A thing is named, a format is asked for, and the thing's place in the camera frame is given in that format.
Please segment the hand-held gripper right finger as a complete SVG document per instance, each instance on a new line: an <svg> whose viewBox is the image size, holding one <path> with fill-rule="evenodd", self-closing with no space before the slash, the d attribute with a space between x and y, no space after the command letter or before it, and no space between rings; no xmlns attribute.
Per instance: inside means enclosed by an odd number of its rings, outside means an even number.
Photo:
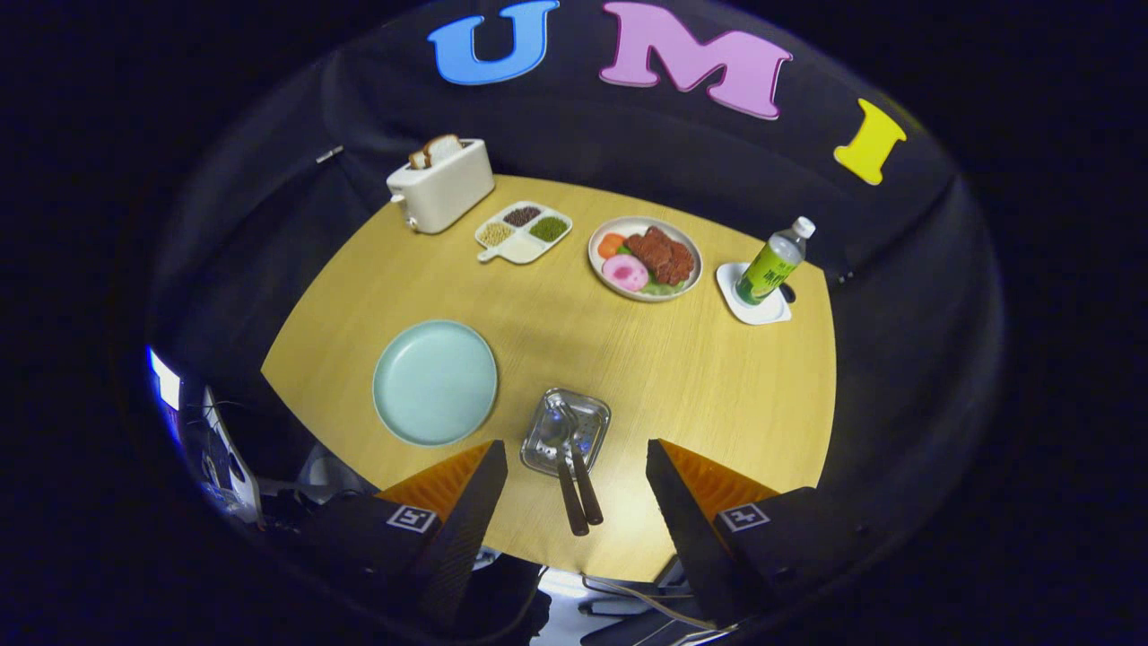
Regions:
<svg viewBox="0 0 1148 646"><path fill-rule="evenodd" d="M645 476L701 613L720 628L802 601L881 539L817 488L779 493L670 441L647 443Z"/></svg>

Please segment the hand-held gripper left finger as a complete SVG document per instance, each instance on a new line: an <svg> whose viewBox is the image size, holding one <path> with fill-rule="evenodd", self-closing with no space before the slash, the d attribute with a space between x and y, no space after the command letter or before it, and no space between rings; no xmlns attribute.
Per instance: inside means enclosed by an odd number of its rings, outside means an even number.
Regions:
<svg viewBox="0 0 1148 646"><path fill-rule="evenodd" d="M370 609L448 629L506 478L504 442L486 441L377 495L323 504L305 544Z"/></svg>

